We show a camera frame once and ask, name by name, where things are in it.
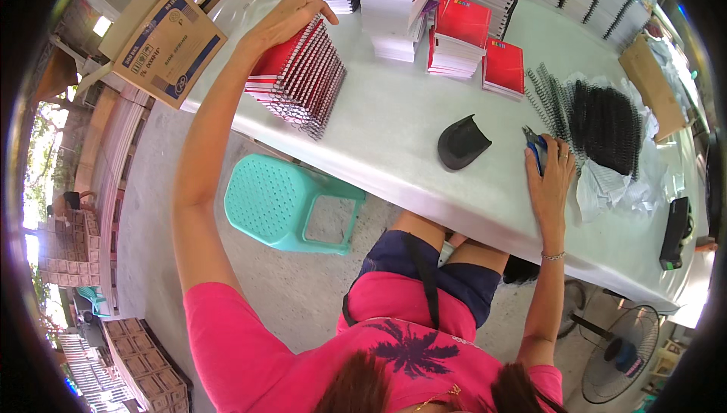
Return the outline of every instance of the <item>pink t-shirt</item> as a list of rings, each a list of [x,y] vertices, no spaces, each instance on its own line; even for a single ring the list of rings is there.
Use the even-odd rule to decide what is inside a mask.
[[[265,328],[230,286],[201,283],[186,293],[184,303],[195,367],[218,411],[313,411],[357,350],[386,361],[387,412],[421,404],[455,383],[466,411],[484,413],[482,401],[492,405],[490,384],[502,364],[472,344],[474,319],[467,306],[439,290],[441,331],[423,326],[431,320],[422,284],[402,275],[370,272],[361,277],[349,295],[351,317],[360,323],[349,328],[339,320],[337,336],[298,355]],[[563,402],[560,371],[533,366],[528,372],[540,392]]]

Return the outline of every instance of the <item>pliers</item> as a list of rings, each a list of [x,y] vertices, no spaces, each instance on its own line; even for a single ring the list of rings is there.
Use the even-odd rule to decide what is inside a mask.
[[[535,154],[535,164],[538,165],[538,173],[542,176],[545,171],[545,162],[548,156],[548,144],[542,136],[536,135],[530,127],[523,126],[522,129],[523,134],[525,134],[525,139],[528,141],[528,147]]]

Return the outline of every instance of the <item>teal plastic stool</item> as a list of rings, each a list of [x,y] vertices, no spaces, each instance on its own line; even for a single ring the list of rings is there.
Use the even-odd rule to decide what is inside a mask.
[[[340,244],[305,237],[320,196],[354,200],[351,222]],[[290,252],[345,255],[366,193],[345,181],[269,155],[250,154],[232,170],[225,214],[233,227],[263,244]]]

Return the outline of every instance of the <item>bracelet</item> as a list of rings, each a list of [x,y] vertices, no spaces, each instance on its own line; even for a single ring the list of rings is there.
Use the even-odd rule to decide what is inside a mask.
[[[543,257],[546,260],[559,260],[559,259],[565,257],[566,256],[566,253],[565,252],[561,252],[558,255],[546,255],[545,253],[541,252],[540,253],[540,256]]]

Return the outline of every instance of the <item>woman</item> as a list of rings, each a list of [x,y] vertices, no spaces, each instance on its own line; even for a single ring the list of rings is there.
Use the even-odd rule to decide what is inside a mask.
[[[172,205],[175,254],[195,366],[213,404],[238,413],[564,411],[560,372],[552,364],[574,159],[565,142],[547,135],[544,177],[526,151],[543,260],[516,363],[502,368],[472,344],[507,254],[459,238],[448,263],[437,270],[443,228],[409,212],[364,260],[344,299],[337,336],[321,347],[293,354],[248,305],[214,222],[225,146],[260,55],[318,12],[338,24],[323,0],[281,0],[241,38],[199,108],[179,158]]]
[[[81,199],[87,196],[92,196],[95,199],[96,192],[86,190],[84,192],[78,193],[74,192],[73,190],[69,190],[68,192],[64,192],[62,195],[59,195],[55,200],[53,200],[53,204],[48,205],[46,207],[46,211],[48,211],[49,216],[55,215],[57,219],[67,219],[68,209],[84,209],[87,211],[96,211],[96,208],[94,208],[93,205],[81,203]]]

